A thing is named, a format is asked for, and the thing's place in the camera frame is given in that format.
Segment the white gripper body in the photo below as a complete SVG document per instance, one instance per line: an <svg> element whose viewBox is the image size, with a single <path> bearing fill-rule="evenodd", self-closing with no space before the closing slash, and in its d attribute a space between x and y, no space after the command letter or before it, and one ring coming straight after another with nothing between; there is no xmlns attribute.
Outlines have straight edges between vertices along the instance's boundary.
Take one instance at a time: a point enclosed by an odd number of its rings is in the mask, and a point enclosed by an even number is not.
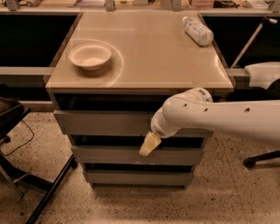
<svg viewBox="0 0 280 224"><path fill-rule="evenodd" d="M160 108L152 117L150 122L151 131L160 138L168 138L177 133L178 128L170 124L164 117Z"/></svg>

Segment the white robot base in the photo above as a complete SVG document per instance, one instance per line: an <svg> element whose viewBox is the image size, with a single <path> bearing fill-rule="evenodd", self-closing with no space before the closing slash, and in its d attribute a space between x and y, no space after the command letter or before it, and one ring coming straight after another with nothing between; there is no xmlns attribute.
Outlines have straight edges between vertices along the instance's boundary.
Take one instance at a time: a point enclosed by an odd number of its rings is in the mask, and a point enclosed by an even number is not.
<svg viewBox="0 0 280 224"><path fill-rule="evenodd" d="M249 74L249 86L267 90L280 79L280 62L255 63L245 67Z"/></svg>

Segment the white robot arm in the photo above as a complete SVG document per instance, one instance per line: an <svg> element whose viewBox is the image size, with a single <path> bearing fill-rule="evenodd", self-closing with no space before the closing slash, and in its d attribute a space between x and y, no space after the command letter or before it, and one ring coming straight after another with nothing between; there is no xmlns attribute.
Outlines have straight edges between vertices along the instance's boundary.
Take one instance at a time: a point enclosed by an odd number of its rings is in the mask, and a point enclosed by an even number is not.
<svg viewBox="0 0 280 224"><path fill-rule="evenodd" d="M280 100L215 103L203 88L173 95L154 114L139 154L149 155L181 129L243 136L280 148Z"/></svg>

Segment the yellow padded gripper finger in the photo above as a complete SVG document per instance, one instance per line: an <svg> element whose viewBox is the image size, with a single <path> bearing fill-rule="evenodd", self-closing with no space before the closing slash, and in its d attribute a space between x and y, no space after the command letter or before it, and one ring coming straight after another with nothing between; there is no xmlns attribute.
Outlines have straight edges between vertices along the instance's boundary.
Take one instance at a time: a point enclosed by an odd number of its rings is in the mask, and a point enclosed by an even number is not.
<svg viewBox="0 0 280 224"><path fill-rule="evenodd" d="M149 155L160 143L161 139L156 134L148 132L140 147L139 154L144 157Z"/></svg>

